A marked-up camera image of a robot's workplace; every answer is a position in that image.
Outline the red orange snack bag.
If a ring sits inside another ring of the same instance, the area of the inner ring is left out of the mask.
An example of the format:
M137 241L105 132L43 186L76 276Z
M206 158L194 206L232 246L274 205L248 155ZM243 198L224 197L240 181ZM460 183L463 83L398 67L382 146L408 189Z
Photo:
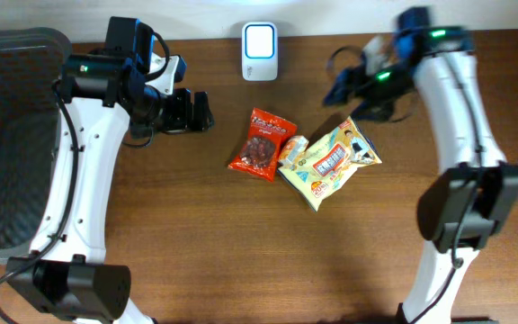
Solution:
M228 164L228 168L272 182L281 146L295 135L297 128L291 121L254 108L247 139L239 153Z

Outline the small orange white packet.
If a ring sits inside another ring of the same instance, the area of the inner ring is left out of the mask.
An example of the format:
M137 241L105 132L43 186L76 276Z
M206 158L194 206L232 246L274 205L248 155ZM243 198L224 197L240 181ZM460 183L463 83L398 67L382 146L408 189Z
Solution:
M293 136L289 138L286 144L281 149L278 157L278 162L282 166L293 165L299 156L305 151L308 146L308 139L304 136Z

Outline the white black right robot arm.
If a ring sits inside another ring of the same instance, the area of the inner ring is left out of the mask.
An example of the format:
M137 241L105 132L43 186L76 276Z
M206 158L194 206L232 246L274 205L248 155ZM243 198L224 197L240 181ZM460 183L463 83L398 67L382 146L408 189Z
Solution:
M397 323L448 323L462 280L518 200L518 166L508 163L490 129L478 89L470 33L436 26L429 9L397 17L386 54L361 51L358 67L335 74L327 106L361 99L352 117L392 122L395 102L417 93L428 111L439 176L420 197L424 241L414 284L397 307Z

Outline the cream yellow snack bag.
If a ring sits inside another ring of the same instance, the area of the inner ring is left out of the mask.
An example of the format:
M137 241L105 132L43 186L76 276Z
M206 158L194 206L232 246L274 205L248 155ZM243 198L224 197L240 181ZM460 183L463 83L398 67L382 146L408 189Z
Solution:
M381 163L372 142L348 117L289 166L280 166L278 173L317 212L321 203L341 189L359 168Z

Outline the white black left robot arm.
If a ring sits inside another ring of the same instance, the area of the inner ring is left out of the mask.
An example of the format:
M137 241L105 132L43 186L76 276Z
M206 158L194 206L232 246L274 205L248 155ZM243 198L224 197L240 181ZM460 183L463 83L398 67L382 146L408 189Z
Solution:
M158 133L214 125L208 96L181 87L182 57L154 52L162 37L136 18L112 17L102 48L73 54L52 86L59 143L46 209L25 257L4 281L34 309L74 323L148 323L130 298L125 265L105 263L105 219L124 136L135 148Z

